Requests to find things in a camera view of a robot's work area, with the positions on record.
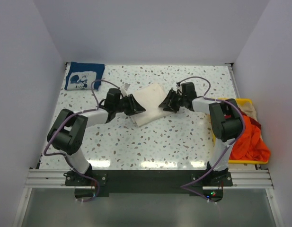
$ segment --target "yellow bin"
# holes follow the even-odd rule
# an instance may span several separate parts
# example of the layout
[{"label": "yellow bin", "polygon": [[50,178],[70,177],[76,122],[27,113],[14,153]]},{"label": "yellow bin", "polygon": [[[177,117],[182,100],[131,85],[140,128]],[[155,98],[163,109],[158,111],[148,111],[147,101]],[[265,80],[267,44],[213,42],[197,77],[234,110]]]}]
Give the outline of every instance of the yellow bin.
[{"label": "yellow bin", "polygon": [[[252,104],[252,101],[250,99],[247,99],[247,98],[236,98],[235,99],[237,104],[238,105],[244,105],[245,103],[251,103]],[[215,135],[214,133],[213,134],[213,143],[215,144]],[[268,161],[264,162],[264,161],[251,161],[251,160],[229,160],[229,163],[234,163],[234,164],[267,164]]]}]

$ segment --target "white wall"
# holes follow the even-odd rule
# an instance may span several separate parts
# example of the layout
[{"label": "white wall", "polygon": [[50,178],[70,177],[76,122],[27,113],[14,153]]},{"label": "white wall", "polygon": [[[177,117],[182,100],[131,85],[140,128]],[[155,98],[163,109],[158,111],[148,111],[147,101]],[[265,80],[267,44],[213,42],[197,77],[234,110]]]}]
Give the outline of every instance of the white wall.
[{"label": "white wall", "polygon": [[268,0],[34,0],[66,61],[234,62]]},{"label": "white wall", "polygon": [[63,62],[31,0],[0,0],[0,227],[12,225],[62,82]]},{"label": "white wall", "polygon": [[276,200],[292,226],[292,0],[271,0],[234,64],[240,94],[251,98],[271,149]]}]

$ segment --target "orange cloth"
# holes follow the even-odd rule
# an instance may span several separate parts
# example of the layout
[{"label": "orange cloth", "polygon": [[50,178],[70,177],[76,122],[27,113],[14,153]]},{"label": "orange cloth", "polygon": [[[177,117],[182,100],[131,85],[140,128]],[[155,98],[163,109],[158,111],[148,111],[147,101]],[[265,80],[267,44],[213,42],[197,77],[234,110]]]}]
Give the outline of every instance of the orange cloth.
[{"label": "orange cloth", "polygon": [[260,138],[261,130],[253,125],[250,118],[244,116],[246,123],[245,133],[233,146],[231,160],[268,161],[270,150]]}]

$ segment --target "speckled table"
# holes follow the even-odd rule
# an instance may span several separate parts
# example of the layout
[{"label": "speckled table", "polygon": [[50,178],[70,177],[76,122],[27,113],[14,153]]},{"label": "speckled table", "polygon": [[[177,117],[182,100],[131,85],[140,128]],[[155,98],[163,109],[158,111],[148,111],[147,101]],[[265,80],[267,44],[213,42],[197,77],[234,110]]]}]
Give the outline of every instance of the speckled table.
[{"label": "speckled table", "polygon": [[[208,97],[236,97],[227,66],[144,66],[107,65],[104,76],[119,86],[130,83],[129,93],[160,83],[167,93],[176,82],[190,77],[208,79]],[[198,95],[206,82],[191,79]],[[106,97],[111,86],[102,83],[96,92],[99,100]],[[60,91],[53,120],[63,108],[90,109],[96,106],[90,90]],[[124,113],[108,124],[86,129],[82,150],[94,169],[205,169],[213,152],[209,116],[181,108],[178,113],[137,127]],[[69,168],[62,157],[42,157],[40,169]]]}]

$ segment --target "blue cloth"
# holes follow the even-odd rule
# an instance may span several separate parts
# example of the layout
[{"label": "blue cloth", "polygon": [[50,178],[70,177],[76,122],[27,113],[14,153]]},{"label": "blue cloth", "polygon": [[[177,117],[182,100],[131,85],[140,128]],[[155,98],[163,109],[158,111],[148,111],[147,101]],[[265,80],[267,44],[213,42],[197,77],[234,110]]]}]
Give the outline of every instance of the blue cloth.
[{"label": "blue cloth", "polygon": [[[91,89],[91,83],[94,80],[102,79],[104,70],[104,64],[71,62],[66,76],[65,90]],[[94,83],[94,89],[98,90],[100,85],[101,81]]]}]

